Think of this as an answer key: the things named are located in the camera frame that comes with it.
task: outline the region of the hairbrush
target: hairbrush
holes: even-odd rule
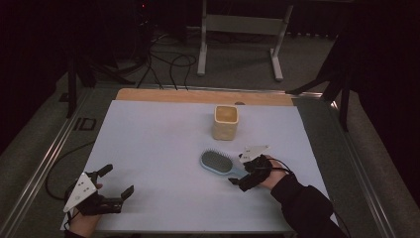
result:
[[[204,169],[219,176],[236,174],[244,177],[248,174],[248,172],[236,168],[227,154],[212,149],[206,150],[201,154],[200,163]]]

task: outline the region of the beige cup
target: beige cup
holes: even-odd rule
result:
[[[214,108],[213,138],[232,141],[238,128],[239,113],[236,106],[216,106]]]

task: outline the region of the table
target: table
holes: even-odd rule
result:
[[[275,45],[275,48],[269,50],[270,59],[272,68],[274,70],[275,80],[283,80],[283,74],[281,72],[280,62],[278,60],[278,53],[280,51],[281,43],[283,42],[284,34],[287,29],[287,24],[293,10],[292,5],[287,7],[287,10],[282,19],[212,15],[207,14],[207,0],[203,0],[202,6],[201,47],[200,56],[198,58],[198,75],[205,75],[207,58],[206,34],[208,31],[217,31],[277,36],[277,44]]]
[[[207,147],[234,158],[250,143],[270,141],[271,155],[327,195],[300,116],[284,94],[122,89],[116,99],[85,171],[113,164],[114,171],[101,179],[101,194],[115,196],[132,183],[136,191],[121,214],[103,217],[99,231],[292,232],[268,190],[243,193],[227,177],[203,170],[199,156]],[[241,119],[232,142],[211,138],[214,102],[246,104],[238,105]]]

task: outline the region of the black sleeve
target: black sleeve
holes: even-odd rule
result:
[[[287,175],[271,190],[281,203],[287,223],[300,237],[347,237],[330,219],[333,205],[318,189],[300,184],[295,175]]]
[[[65,230],[64,231],[64,238],[85,238],[85,237],[74,234],[73,232],[71,232],[69,230]]]

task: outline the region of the gray carpet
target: gray carpet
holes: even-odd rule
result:
[[[187,86],[211,88],[231,88],[249,90],[287,90],[298,87],[315,78],[333,42],[319,38],[286,38],[280,51],[280,63],[284,82],[273,80],[273,72],[267,49],[275,43],[274,38],[264,38],[254,44],[220,44],[223,36],[213,40],[209,46],[207,71],[203,77],[196,75],[196,64],[191,68]],[[173,39],[162,38],[154,51],[178,52],[198,58],[198,39],[191,37],[186,44]],[[154,53],[168,61],[175,58],[173,53]],[[177,63],[188,63],[180,59]],[[129,65],[120,62],[121,66]],[[152,68],[165,88],[173,88],[169,80],[169,64],[153,58]],[[147,69],[145,67],[127,76],[139,82]],[[187,67],[175,67],[173,77],[176,84],[183,85]],[[59,153],[66,152],[93,141],[99,132],[110,101],[118,89],[125,87],[104,76],[95,89],[87,89],[89,97],[80,107],[79,118],[96,119],[92,131],[74,130],[70,133]],[[140,87],[156,87],[155,77],[149,73]],[[312,89],[322,92],[325,85]],[[58,102],[65,92],[65,77],[58,83],[58,90],[44,105],[31,122],[17,136],[0,158],[0,213],[9,214],[26,182],[42,161],[60,127],[65,121],[66,104]],[[322,101],[294,99],[305,124],[318,166],[327,185],[330,198],[337,212],[349,227],[352,237],[381,237],[371,215],[360,181],[355,176],[350,162],[348,148],[343,146],[343,135],[350,137],[358,157],[368,171],[368,177],[375,188],[387,218],[397,237],[417,237],[420,212],[407,189],[399,178],[380,139],[369,123],[357,96],[352,94],[349,109],[350,133],[343,134],[333,126],[334,113]],[[75,151],[63,158],[51,174],[51,190],[62,195],[66,187],[82,172],[91,146]],[[60,237],[58,230],[63,219],[63,203],[51,199],[41,187],[25,218],[16,231],[15,237]],[[0,224],[6,216],[0,216]]]

